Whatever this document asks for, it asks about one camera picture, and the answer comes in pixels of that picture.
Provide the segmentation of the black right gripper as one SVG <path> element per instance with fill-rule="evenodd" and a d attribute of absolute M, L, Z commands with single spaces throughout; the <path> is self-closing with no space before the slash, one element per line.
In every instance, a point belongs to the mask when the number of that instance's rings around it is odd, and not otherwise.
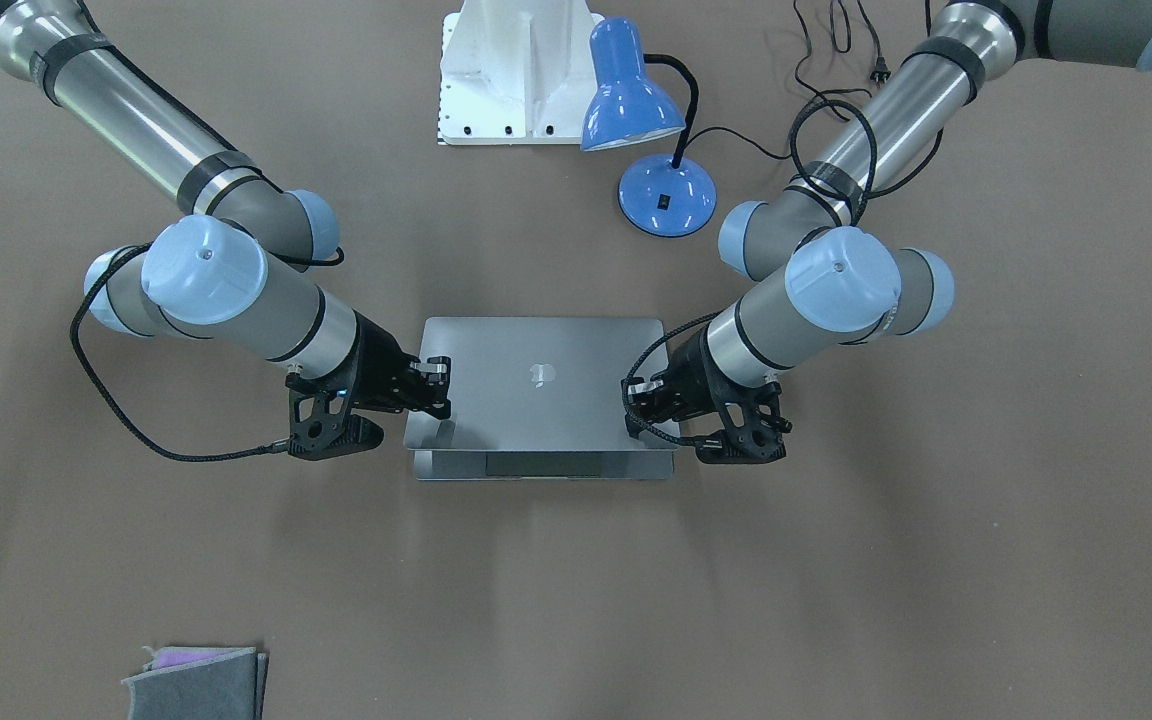
<path fill-rule="evenodd" d="M 448 356 L 420 359 L 407 354 L 396 338 L 355 314 L 357 336 L 349 361 L 347 406 L 378 414 L 429 414 L 448 419 L 452 361 Z"/>

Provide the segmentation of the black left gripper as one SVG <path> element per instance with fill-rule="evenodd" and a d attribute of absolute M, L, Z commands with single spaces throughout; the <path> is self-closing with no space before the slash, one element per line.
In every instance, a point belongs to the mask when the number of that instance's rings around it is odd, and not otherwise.
<path fill-rule="evenodd" d="M 705 334 L 692 334 L 669 355 L 668 366 L 643 379 L 631 366 L 626 377 L 626 415 L 650 424 L 689 420 L 714 414 L 726 378 L 719 372 Z"/>

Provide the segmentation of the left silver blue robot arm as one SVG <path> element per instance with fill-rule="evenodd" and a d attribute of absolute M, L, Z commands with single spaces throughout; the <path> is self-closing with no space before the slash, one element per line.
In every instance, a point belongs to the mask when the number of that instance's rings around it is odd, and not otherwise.
<path fill-rule="evenodd" d="M 662 373 L 628 373 L 628 432 L 732 404 L 783 429 L 778 376 L 831 344 L 941 323 L 954 301 L 946 264 L 887 249 L 861 229 L 861 215 L 988 81 L 1033 59 L 1152 71 L 1152 1 L 946 3 L 863 108 L 838 106 L 849 120 L 823 156 L 791 152 L 794 179 L 776 200 L 744 202 L 723 219 L 719 255 L 753 287 Z"/>

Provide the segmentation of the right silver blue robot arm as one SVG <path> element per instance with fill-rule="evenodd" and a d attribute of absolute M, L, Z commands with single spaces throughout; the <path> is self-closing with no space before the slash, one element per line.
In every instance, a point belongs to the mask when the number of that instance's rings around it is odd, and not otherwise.
<path fill-rule="evenodd" d="M 219 338 L 285 367 L 294 388 L 343 393 L 362 409 L 450 414 L 450 361 L 404 353 L 306 278 L 340 249 L 323 197 L 271 182 L 134 65 L 86 3 L 0 1 L 0 69 L 78 118 L 182 214 L 97 291 L 100 323 L 141 338 Z"/>

